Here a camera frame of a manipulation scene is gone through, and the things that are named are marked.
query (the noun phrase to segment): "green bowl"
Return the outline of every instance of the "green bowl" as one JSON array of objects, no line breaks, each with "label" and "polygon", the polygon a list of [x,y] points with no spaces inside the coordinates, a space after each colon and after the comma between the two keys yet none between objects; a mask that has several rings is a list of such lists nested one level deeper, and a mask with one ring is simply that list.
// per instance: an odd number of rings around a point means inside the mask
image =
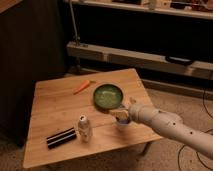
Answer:
[{"label": "green bowl", "polygon": [[95,105],[101,109],[115,109],[121,105],[123,93],[113,84],[103,84],[94,91],[93,100]]}]

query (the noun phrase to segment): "black and white object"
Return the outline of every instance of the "black and white object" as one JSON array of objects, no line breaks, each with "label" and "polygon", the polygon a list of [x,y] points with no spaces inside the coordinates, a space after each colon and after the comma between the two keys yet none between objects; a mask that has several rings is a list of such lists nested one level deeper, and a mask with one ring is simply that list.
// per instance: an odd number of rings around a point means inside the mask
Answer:
[{"label": "black and white object", "polygon": [[70,128],[58,134],[47,137],[47,146],[49,149],[57,147],[61,144],[64,144],[68,141],[74,140],[77,138],[74,128]]}]

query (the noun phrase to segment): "table leg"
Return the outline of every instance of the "table leg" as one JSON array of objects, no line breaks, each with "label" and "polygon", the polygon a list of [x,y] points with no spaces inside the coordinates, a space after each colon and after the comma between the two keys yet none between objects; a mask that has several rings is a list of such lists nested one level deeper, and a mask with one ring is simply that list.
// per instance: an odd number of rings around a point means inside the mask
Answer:
[{"label": "table leg", "polygon": [[152,144],[152,141],[146,143],[146,145],[145,145],[143,151],[141,152],[141,155],[142,155],[142,156],[145,156],[145,155],[147,154],[147,152],[148,152],[148,150],[149,150],[151,144]]},{"label": "table leg", "polygon": [[51,164],[45,165],[44,167],[49,171],[55,171],[55,170],[59,170],[61,166],[60,166],[60,163],[55,163],[53,165]]}]

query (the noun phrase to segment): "cable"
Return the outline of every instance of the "cable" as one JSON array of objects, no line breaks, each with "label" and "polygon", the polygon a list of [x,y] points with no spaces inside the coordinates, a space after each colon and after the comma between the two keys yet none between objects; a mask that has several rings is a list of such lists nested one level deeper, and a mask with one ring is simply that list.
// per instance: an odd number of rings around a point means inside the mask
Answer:
[{"label": "cable", "polygon": [[[209,81],[211,81],[212,75],[213,75],[213,70],[209,74]],[[203,91],[203,107],[204,107],[206,113],[209,115],[209,117],[213,119],[213,115],[209,112],[208,108],[206,107],[205,96],[206,96],[206,89],[204,89],[204,91]]]},{"label": "cable", "polygon": [[[205,133],[209,133],[209,132],[212,132],[213,131],[213,129],[209,129],[209,130],[207,130]],[[181,152],[183,151],[183,149],[185,148],[185,147],[187,147],[187,145],[183,145],[180,149],[179,149],[179,151],[178,151],[178,169],[179,169],[179,171],[181,171],[181,167],[180,167],[180,155],[181,155]],[[197,158],[198,158],[198,160],[199,160],[199,162],[203,165],[203,167],[205,167],[206,169],[208,169],[208,170],[210,170],[210,171],[213,171],[213,168],[211,168],[211,167],[209,167],[209,166],[207,166],[202,160],[201,160],[201,158],[200,158],[200,155],[199,155],[199,153],[196,151],[196,155],[197,155]]]},{"label": "cable", "polygon": [[[212,131],[213,131],[213,129],[210,129],[210,130],[206,131],[205,133],[212,132]],[[201,160],[200,155],[199,155],[199,153],[198,153],[197,151],[196,151],[196,154],[197,154],[197,158],[198,158],[199,162],[203,165],[203,167],[205,167],[206,169],[209,169],[209,170],[213,171],[213,168],[207,166],[207,165]]]},{"label": "cable", "polygon": [[[69,5],[70,5],[70,12],[71,12],[71,17],[72,17],[72,23],[73,23],[73,29],[74,29],[74,38],[75,38],[75,43],[77,46],[80,45],[80,38],[78,36],[78,29],[76,26],[76,20],[75,20],[75,14],[74,14],[74,9],[73,9],[73,4],[72,4],[72,0],[69,0]],[[77,62],[77,71],[80,73],[81,71],[81,60],[79,57],[76,57],[76,62]]]},{"label": "cable", "polygon": [[179,171],[181,171],[181,167],[180,167],[180,154],[182,152],[182,150],[186,147],[186,145],[183,145],[180,150],[178,151],[178,169]]},{"label": "cable", "polygon": [[71,12],[71,17],[72,17],[73,29],[74,29],[74,33],[75,33],[75,43],[76,43],[76,45],[79,45],[80,42],[79,42],[78,30],[77,30],[77,26],[76,26],[76,22],[75,22],[75,14],[74,14],[74,10],[73,10],[72,0],[69,0],[69,4],[70,4],[70,12]]},{"label": "cable", "polygon": [[[209,81],[211,81],[211,78],[212,78],[212,75],[213,75],[213,70],[210,72],[210,74],[209,74]],[[208,108],[206,107],[206,104],[205,104],[205,95],[206,95],[206,88],[204,89],[204,91],[203,91],[203,107],[204,107],[204,109],[205,109],[205,111],[206,111],[206,113],[209,115],[209,117],[210,118],[212,118],[213,119],[213,115],[209,112],[209,110],[208,110]],[[209,130],[207,130],[205,133],[209,133],[209,132],[212,132],[213,131],[213,129],[209,129]],[[181,155],[181,152],[183,151],[183,149],[185,148],[185,147],[187,147],[187,145],[183,145],[180,149],[179,149],[179,151],[178,151],[178,169],[179,169],[179,171],[181,171],[181,167],[180,167],[180,155]],[[209,167],[209,166],[207,166],[202,160],[201,160],[201,158],[200,158],[200,155],[199,155],[199,153],[196,151],[196,155],[197,155],[197,158],[198,158],[198,160],[199,160],[199,162],[203,165],[203,167],[205,167],[206,169],[209,169],[210,171],[213,171],[213,168],[211,168],[211,167]]]}]

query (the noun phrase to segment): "black cable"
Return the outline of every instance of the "black cable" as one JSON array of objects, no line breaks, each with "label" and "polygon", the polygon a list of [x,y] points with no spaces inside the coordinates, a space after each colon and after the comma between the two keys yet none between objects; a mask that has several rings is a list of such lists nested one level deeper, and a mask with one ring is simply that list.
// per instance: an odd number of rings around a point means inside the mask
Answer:
[{"label": "black cable", "polygon": [[[210,130],[206,131],[205,133],[209,133],[209,132],[212,132],[212,131],[213,131],[213,129],[210,129]],[[196,151],[196,154],[197,154],[197,158],[198,158],[199,162],[203,165],[203,167],[205,167],[206,169],[209,169],[209,170],[213,171],[213,168],[210,168],[209,166],[207,166],[207,165],[201,160],[200,155],[199,155],[199,153],[198,153],[197,151]]]},{"label": "black cable", "polygon": [[[212,132],[212,131],[213,131],[213,129],[209,129],[209,130],[207,130],[205,133],[209,133],[209,132]],[[185,147],[187,147],[187,145],[183,145],[183,146],[179,149],[179,151],[178,151],[178,169],[179,169],[179,171],[181,171],[181,167],[180,167],[180,155],[181,155],[181,152],[183,151],[183,149],[184,149]],[[197,154],[197,158],[198,158],[199,162],[203,165],[203,167],[205,167],[206,169],[208,169],[208,170],[210,170],[210,171],[213,171],[213,168],[207,166],[207,165],[201,160],[200,155],[199,155],[199,153],[198,153],[197,151],[196,151],[196,154]]]},{"label": "black cable", "polygon": [[183,145],[180,150],[178,151],[178,169],[179,171],[181,171],[181,167],[180,167],[180,154],[182,152],[182,150],[186,147],[186,145]]},{"label": "black cable", "polygon": [[[211,71],[211,73],[209,75],[209,81],[211,81],[212,74],[213,74],[213,71]],[[206,107],[206,104],[205,104],[205,95],[206,95],[206,89],[204,89],[204,91],[203,91],[203,107],[204,107],[206,113],[209,115],[209,117],[213,119],[213,115],[209,112],[208,108]]]},{"label": "black cable", "polygon": [[[209,74],[209,81],[211,81],[211,78],[212,78],[212,75],[213,75],[213,70],[211,71],[211,73]],[[213,119],[213,115],[209,112],[208,108],[206,107],[206,104],[205,104],[205,95],[206,95],[206,89],[204,89],[203,91],[203,107],[206,111],[206,113],[209,115],[210,118]],[[209,132],[212,132],[213,129],[209,129],[207,130],[205,133],[209,133]],[[178,169],[179,171],[181,171],[181,167],[180,167],[180,155],[181,155],[181,152],[182,150],[186,147],[186,145],[183,145],[179,151],[178,151]],[[203,165],[203,167],[205,167],[206,169],[209,169],[210,171],[213,171],[213,168],[210,168],[209,166],[207,166],[200,158],[199,156],[199,153],[196,151],[196,154],[197,154],[197,158],[199,160],[199,162]]]}]

